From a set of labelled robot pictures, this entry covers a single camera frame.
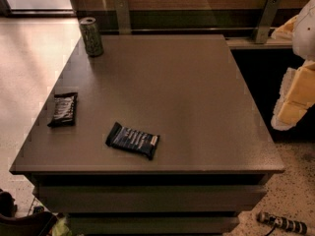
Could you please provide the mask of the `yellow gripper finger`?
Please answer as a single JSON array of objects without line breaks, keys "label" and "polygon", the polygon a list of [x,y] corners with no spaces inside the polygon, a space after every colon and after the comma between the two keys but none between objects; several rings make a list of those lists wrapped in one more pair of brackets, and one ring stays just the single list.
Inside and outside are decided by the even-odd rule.
[{"label": "yellow gripper finger", "polygon": [[272,127],[287,131],[294,127],[315,104],[315,62],[305,61],[297,70],[288,68],[283,75]]},{"label": "yellow gripper finger", "polygon": [[280,27],[276,28],[272,35],[271,38],[274,40],[292,40],[292,33],[294,30],[294,24],[297,20],[297,17],[294,16],[288,21],[286,21],[283,25]]}]

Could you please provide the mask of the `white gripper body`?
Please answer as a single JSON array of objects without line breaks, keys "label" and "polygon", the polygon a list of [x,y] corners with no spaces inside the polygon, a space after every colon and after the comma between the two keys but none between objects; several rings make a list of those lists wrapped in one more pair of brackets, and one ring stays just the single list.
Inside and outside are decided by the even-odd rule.
[{"label": "white gripper body", "polygon": [[304,60],[315,61],[315,0],[309,0],[297,15],[292,49],[295,55]]}]

